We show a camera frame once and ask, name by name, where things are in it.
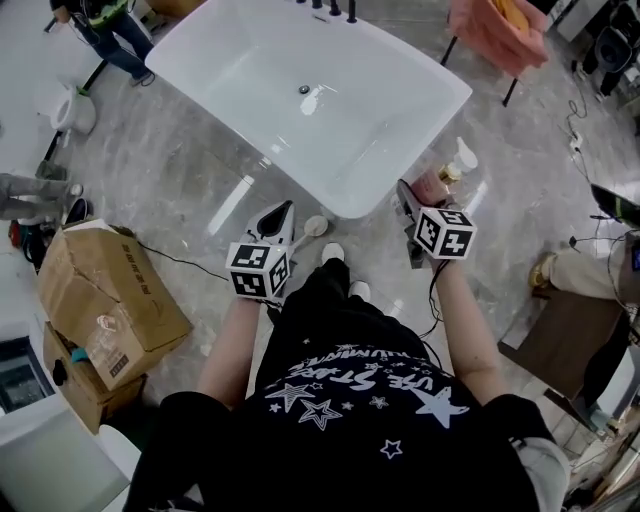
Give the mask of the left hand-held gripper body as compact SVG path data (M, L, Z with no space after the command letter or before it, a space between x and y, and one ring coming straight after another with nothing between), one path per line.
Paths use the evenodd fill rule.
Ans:
M276 203L254 215L240 240L230 244L225 267L238 297L283 300L283 290L291 276L294 220L291 200Z

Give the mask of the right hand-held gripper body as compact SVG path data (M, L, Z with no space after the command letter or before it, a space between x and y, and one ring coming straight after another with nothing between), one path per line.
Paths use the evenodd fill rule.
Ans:
M464 212L421 207L409 240L437 261L466 260L477 234L477 226Z

